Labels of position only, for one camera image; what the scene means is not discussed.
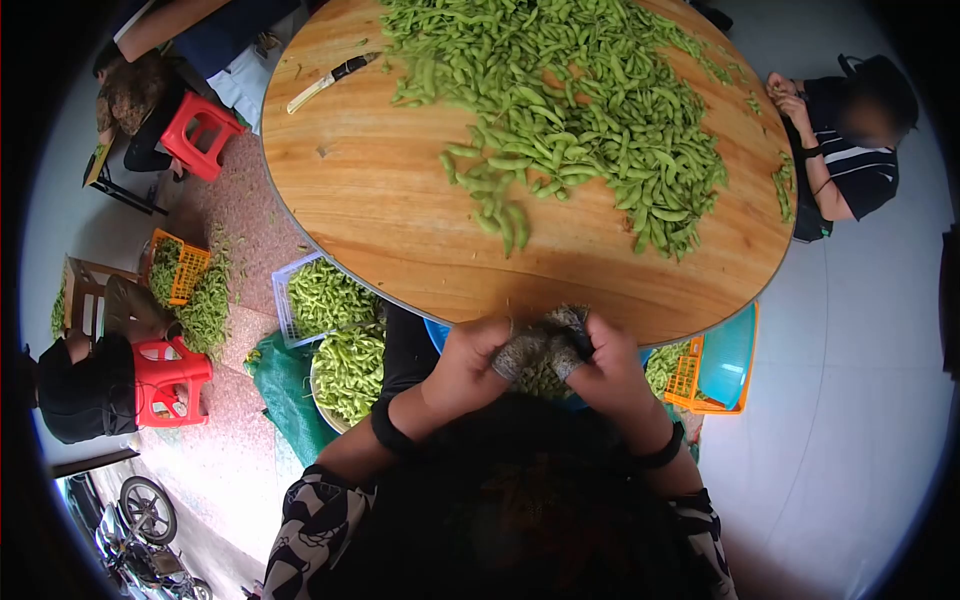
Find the orange plastic crate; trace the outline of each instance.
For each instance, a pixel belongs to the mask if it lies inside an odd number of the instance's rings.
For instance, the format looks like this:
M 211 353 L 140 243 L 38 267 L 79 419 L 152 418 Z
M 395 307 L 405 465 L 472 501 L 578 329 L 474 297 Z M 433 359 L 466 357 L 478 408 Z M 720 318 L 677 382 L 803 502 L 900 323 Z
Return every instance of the orange plastic crate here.
M 171 235 L 163 229 L 154 229 L 154 237 L 150 241 L 150 252 L 147 254 L 146 278 L 150 278 L 150 268 L 154 264 L 156 246 L 163 240 L 180 242 L 180 265 L 174 275 L 174 285 L 170 289 L 170 303 L 174 306 L 183 306 L 190 300 L 193 288 L 206 271 L 210 261 L 210 251 L 187 244 L 176 235 Z
M 755 303 L 756 319 L 754 321 L 754 348 L 756 348 L 756 328 L 760 323 L 760 305 Z M 704 349 L 704 336 L 697 336 L 690 341 L 690 356 L 682 356 L 677 365 L 677 372 L 670 376 L 666 383 L 663 399 L 677 406 L 683 406 L 696 415 L 739 415 L 747 405 L 747 391 L 750 389 L 750 376 L 754 372 L 754 360 L 750 361 L 747 378 L 743 382 L 740 398 L 731 410 L 723 404 L 707 398 L 696 399 L 697 381 L 700 378 L 700 354 Z

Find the white plastic basket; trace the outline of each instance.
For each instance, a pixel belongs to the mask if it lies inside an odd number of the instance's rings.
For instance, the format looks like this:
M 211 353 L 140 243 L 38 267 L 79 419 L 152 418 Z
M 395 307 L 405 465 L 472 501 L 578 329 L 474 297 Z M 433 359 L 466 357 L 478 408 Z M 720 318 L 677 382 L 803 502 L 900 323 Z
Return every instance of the white plastic basket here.
M 280 333 L 283 335 L 283 344 L 288 348 L 296 348 L 304 344 L 310 344 L 317 340 L 322 340 L 326 332 L 317 334 L 313 337 L 304 338 L 300 330 L 294 324 L 293 312 L 290 310 L 290 295 L 287 293 L 287 284 L 290 283 L 290 277 L 305 264 L 324 258 L 321 252 L 314 252 L 301 258 L 297 262 L 292 262 L 279 271 L 274 271 L 270 279 L 274 283 L 274 301 L 276 302 L 276 315 L 280 319 Z

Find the khaki pants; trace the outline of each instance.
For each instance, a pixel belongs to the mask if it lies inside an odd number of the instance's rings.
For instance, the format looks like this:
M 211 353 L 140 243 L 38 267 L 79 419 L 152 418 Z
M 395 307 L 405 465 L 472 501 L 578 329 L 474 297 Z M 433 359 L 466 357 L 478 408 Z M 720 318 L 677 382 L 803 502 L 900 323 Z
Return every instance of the khaki pants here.
M 131 344 L 159 340 L 174 322 L 146 287 L 117 275 L 104 286 L 104 333 L 119 333 Z

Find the red plastic stool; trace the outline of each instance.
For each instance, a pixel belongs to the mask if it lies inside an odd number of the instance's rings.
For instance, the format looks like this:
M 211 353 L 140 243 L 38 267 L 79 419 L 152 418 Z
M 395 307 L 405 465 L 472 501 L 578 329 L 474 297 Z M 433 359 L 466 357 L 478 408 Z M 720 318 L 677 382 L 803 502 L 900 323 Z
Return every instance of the red plastic stool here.
M 194 118 L 200 121 L 200 125 L 187 139 L 186 128 Z M 233 115 L 208 102 L 203 96 L 186 91 L 177 114 L 160 137 L 160 143 L 183 163 L 187 171 L 202 180 L 213 181 L 220 175 L 217 156 L 224 149 L 224 144 L 231 135 L 239 135 L 243 131 L 244 128 L 240 127 Z M 197 148 L 197 140 L 204 132 L 216 132 L 216 138 L 205 153 Z
M 183 338 L 172 342 L 151 340 L 133 344 L 133 376 L 136 389 L 136 424 L 138 427 L 180 427 L 206 425 L 210 420 L 200 414 L 200 388 L 213 378 L 213 364 L 206 354 L 186 349 Z M 189 391 L 186 415 L 174 410 L 180 403 L 174 384 L 185 383 Z M 162 402 L 170 417 L 154 412 L 154 404 Z

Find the camouflage shirt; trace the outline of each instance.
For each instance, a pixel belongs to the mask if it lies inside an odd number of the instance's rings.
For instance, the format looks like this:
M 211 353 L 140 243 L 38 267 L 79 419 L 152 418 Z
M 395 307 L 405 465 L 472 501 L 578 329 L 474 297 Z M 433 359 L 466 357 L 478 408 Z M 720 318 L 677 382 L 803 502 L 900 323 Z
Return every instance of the camouflage shirt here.
M 173 71 L 157 50 L 134 62 L 121 57 L 107 70 L 97 95 L 97 133 L 119 125 L 124 133 L 134 135 L 167 91 Z

